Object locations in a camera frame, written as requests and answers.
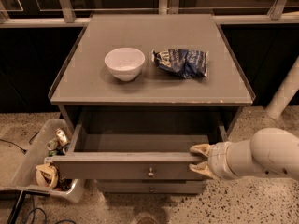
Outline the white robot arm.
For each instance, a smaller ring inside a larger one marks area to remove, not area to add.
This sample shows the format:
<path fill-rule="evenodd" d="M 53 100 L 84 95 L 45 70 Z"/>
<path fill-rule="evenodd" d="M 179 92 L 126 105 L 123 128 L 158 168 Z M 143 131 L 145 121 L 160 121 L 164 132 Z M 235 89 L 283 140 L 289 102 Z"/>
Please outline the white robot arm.
<path fill-rule="evenodd" d="M 190 170 L 213 179 L 299 179 L 299 138 L 279 128 L 261 129 L 245 141 L 194 145 L 190 152 L 207 157 Z"/>

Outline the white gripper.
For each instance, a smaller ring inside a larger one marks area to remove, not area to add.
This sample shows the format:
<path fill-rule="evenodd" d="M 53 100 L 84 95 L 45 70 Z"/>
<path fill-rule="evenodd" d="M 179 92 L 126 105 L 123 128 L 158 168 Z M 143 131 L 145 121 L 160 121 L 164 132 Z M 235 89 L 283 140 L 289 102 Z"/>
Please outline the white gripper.
<path fill-rule="evenodd" d="M 191 163 L 189 165 L 190 170 L 212 179 L 238 179 L 229 165 L 229 149 L 234 146 L 234 143 L 229 141 L 219 142 L 215 145 L 198 144 L 191 146 L 190 152 L 192 154 L 202 154 L 208 157 L 208 161 L 198 164 Z"/>

